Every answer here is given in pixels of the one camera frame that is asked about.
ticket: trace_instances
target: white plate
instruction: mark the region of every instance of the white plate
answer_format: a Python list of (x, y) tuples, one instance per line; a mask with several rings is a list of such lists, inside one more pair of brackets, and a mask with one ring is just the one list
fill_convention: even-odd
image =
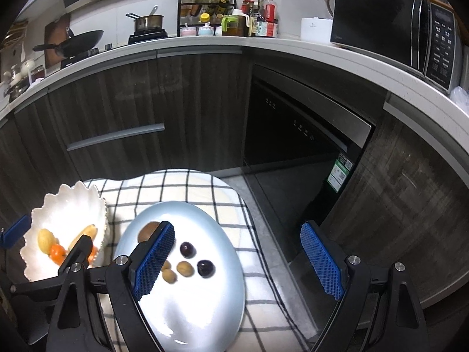
[[(149, 207), (132, 221), (114, 258), (132, 253), (138, 233), (150, 221), (169, 221), (176, 235), (168, 261), (177, 281), (169, 284), (160, 274), (151, 293), (139, 302), (155, 337), (168, 352), (225, 351), (238, 333), (245, 301), (244, 277), (233, 245), (220, 225), (203, 210), (185, 202), (168, 201)], [(193, 258), (181, 255), (179, 247), (183, 242), (196, 248)], [(193, 266), (192, 277), (177, 272), (176, 266), (183, 260)], [(212, 277), (198, 274), (200, 260), (213, 262)]]
[(31, 229), (24, 235), (25, 245), (20, 250), (26, 268), (24, 275), (30, 281), (57, 276), (59, 266), (42, 253), (38, 246), (39, 230), (50, 230), (65, 248), (88, 225), (95, 225), (98, 233), (93, 244), (98, 253), (93, 266), (101, 266), (104, 262), (104, 249), (109, 238), (107, 225), (106, 201), (99, 197), (98, 188), (92, 185), (86, 188), (78, 181), (70, 187), (62, 184), (57, 194), (47, 193), (41, 208), (31, 212)]

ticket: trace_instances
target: dark red grape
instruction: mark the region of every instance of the dark red grape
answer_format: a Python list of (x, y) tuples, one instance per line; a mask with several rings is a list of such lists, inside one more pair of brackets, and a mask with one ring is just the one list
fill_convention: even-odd
[(209, 278), (215, 272), (215, 266), (209, 260), (200, 260), (197, 263), (197, 271), (203, 278)]
[(183, 242), (179, 250), (185, 258), (192, 258), (196, 254), (196, 248), (189, 242)]

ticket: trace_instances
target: white scalloped bowl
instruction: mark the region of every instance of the white scalloped bowl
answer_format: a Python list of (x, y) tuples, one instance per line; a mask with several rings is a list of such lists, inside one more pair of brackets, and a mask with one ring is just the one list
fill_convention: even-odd
[(78, 181), (73, 187), (62, 184), (57, 194), (44, 196), (41, 208), (31, 213), (31, 229), (24, 235), (25, 246), (20, 255), (26, 263), (24, 275), (30, 281), (57, 276), (59, 266), (48, 255), (42, 253), (38, 246), (39, 230), (50, 230), (59, 243), (68, 249), (73, 239), (88, 225), (95, 225), (98, 233), (93, 241), (97, 247), (93, 267), (104, 262), (104, 249), (109, 240), (106, 201), (99, 197), (98, 189), (92, 185), (86, 188)]

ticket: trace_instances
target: saucepan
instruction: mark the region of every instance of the saucepan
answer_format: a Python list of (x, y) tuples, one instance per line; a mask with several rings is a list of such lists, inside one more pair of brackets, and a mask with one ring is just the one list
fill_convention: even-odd
[(69, 38), (62, 41), (60, 44), (45, 43), (33, 47), (32, 50), (43, 51), (54, 49), (58, 56), (70, 58), (94, 48), (104, 33), (103, 30), (93, 30), (91, 32), (74, 35), (70, 28), (66, 30)]
[(163, 29), (163, 17), (161, 14), (154, 14), (158, 9), (155, 5), (152, 12), (148, 16), (139, 16), (135, 13), (127, 13), (126, 16), (134, 19), (134, 32), (140, 33), (145, 30), (161, 30)]

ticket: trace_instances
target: checkered cloth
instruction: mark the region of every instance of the checkered cloth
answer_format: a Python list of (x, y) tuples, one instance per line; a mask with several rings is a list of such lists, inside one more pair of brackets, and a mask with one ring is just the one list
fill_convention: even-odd
[[(127, 226), (143, 210), (161, 201), (189, 202), (220, 224), (241, 261), (246, 285), (245, 312), (227, 352), (309, 351), (305, 336), (270, 275), (248, 208), (226, 183), (202, 172), (172, 169), (124, 181), (91, 180), (85, 185), (95, 185), (107, 203), (111, 239), (105, 250), (106, 264), (112, 261)], [(109, 297), (102, 295), (100, 299), (114, 347), (119, 352), (127, 351)]]

